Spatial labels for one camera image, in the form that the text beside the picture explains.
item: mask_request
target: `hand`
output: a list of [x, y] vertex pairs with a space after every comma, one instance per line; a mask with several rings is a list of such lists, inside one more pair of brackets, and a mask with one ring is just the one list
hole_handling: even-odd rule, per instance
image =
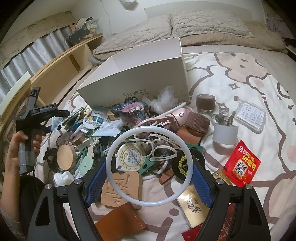
[[[34, 151], [39, 154], [40, 145], [42, 142], [42, 136], [44, 136], [44, 132], [40, 132], [33, 141]], [[15, 133], [10, 141], [6, 161], [5, 161], [5, 173], [9, 172], [14, 175], [19, 174], [19, 159], [18, 159], [18, 150], [21, 141], [28, 140], [28, 137], [24, 134], [23, 131], [18, 131]]]

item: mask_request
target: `beige fabric valance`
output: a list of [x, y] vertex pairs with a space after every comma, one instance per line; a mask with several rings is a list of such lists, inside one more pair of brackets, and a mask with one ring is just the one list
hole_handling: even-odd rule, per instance
[[0, 69], [3, 69], [14, 56], [36, 39], [74, 22], [71, 12], [60, 12], [18, 31], [0, 46]]

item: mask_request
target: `metal screw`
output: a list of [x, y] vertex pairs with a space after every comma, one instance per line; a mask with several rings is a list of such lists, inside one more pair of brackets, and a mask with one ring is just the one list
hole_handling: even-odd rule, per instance
[[252, 186], [251, 184], [246, 184], [246, 188], [247, 188], [247, 189], [252, 189], [253, 186]]
[[50, 183], [45, 185], [46, 189], [51, 189], [51, 187], [52, 187], [52, 185]]
[[82, 180], [80, 178], [74, 180], [74, 184], [78, 185], [80, 183], [82, 183]]
[[216, 183], [223, 184], [224, 183], [224, 180], [222, 178], [217, 178], [216, 179]]

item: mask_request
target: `wooden disc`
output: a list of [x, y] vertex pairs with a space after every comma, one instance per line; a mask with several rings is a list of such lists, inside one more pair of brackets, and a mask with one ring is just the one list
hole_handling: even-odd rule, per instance
[[72, 146], [62, 145], [57, 151], [57, 163], [63, 170], [69, 170], [76, 164], [76, 152]]

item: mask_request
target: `pillow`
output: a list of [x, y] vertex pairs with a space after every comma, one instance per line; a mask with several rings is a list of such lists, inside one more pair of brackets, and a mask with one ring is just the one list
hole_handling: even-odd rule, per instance
[[172, 37], [194, 34], [224, 33], [252, 38], [243, 21], [230, 12], [221, 10], [183, 11], [171, 16]]
[[247, 39], [223, 33], [198, 34], [182, 37], [181, 45], [239, 45], [285, 53], [286, 46], [282, 38], [277, 33], [268, 30], [265, 24], [259, 21], [245, 21], [245, 24], [254, 34], [254, 38]]
[[144, 43], [167, 39], [170, 36], [171, 25], [169, 16], [157, 16], [115, 34], [97, 47], [93, 55], [99, 59], [98, 55], [102, 53], [115, 53], [119, 50], [132, 48]]

